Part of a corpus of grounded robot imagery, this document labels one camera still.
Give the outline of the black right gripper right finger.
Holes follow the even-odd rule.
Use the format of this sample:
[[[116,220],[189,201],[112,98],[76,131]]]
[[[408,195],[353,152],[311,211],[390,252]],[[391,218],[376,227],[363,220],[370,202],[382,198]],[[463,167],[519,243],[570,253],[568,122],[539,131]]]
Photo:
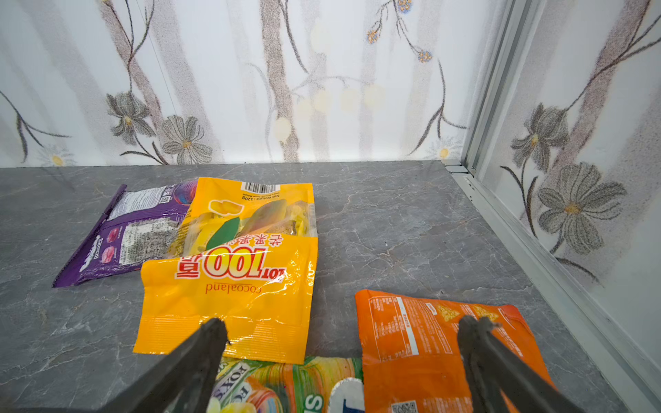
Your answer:
[[[580,412],[576,404],[554,389],[492,335],[489,318],[464,316],[458,345],[475,412]]]

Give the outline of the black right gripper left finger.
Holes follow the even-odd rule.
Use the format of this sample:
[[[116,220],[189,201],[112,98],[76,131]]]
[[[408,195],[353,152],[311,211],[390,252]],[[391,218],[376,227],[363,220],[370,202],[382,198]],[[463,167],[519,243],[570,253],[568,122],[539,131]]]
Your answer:
[[[163,412],[175,403],[175,412],[205,412],[227,344],[225,323],[208,320],[99,411]]]

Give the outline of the green yellow Fox's candy packet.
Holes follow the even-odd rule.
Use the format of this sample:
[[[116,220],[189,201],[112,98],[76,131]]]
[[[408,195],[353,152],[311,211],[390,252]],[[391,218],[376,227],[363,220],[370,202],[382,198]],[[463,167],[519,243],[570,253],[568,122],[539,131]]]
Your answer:
[[[208,412],[364,412],[359,358],[310,356],[301,365],[224,358]]]

